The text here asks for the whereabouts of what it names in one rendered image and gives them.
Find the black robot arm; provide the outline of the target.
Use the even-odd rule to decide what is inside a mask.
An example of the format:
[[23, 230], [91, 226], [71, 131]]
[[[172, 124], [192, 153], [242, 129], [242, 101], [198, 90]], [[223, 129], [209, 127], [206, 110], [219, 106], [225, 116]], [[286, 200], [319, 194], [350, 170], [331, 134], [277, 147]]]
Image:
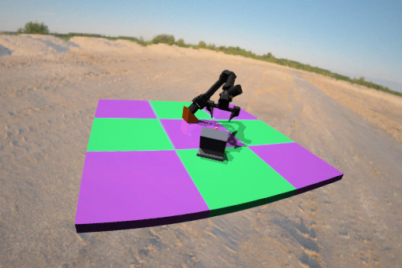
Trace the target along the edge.
[[229, 71], [228, 69], [223, 70], [219, 80], [206, 93], [193, 98], [193, 103], [188, 107], [188, 109], [195, 114], [199, 109], [202, 110], [205, 108], [210, 97], [223, 85], [223, 91], [219, 94], [220, 98], [217, 104], [221, 102], [226, 103], [228, 106], [228, 103], [232, 102], [232, 99], [235, 96], [243, 93], [241, 85], [234, 86], [235, 79], [236, 74], [234, 72]]

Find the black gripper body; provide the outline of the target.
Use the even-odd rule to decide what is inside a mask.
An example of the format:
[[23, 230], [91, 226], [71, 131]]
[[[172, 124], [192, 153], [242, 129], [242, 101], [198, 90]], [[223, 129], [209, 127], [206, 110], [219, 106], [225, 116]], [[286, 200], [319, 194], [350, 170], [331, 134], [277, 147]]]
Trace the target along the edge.
[[218, 104], [215, 104], [214, 101], [208, 100], [207, 103], [206, 103], [206, 110], [208, 110], [209, 104], [214, 104], [214, 108], [219, 108], [220, 110], [225, 110], [225, 111], [228, 111], [228, 112], [232, 112], [232, 110], [235, 108], [235, 109], [237, 109], [237, 116], [238, 116], [239, 111], [240, 111], [240, 107], [234, 105], [234, 108], [230, 108], [229, 103], [228, 103], [228, 106], [227, 106], [226, 103], [221, 103], [221, 102], [218, 105]]

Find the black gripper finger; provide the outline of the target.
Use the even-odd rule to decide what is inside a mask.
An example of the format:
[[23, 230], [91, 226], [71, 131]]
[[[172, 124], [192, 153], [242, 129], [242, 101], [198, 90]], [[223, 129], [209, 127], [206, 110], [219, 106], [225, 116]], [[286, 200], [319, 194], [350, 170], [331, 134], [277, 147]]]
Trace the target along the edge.
[[234, 109], [232, 110], [232, 114], [230, 115], [229, 122], [231, 121], [232, 118], [234, 118], [234, 117], [236, 117], [236, 116], [237, 116], [237, 109], [234, 108]]
[[208, 111], [211, 114], [211, 118], [213, 118], [213, 113], [214, 113], [214, 104], [209, 104], [208, 106]]

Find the grey sloped panel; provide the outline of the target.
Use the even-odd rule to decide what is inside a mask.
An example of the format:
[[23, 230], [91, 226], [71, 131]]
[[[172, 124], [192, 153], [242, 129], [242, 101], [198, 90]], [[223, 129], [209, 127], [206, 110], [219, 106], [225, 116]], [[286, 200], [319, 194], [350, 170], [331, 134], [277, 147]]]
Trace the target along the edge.
[[229, 132], [203, 127], [197, 156], [212, 160], [223, 160]]

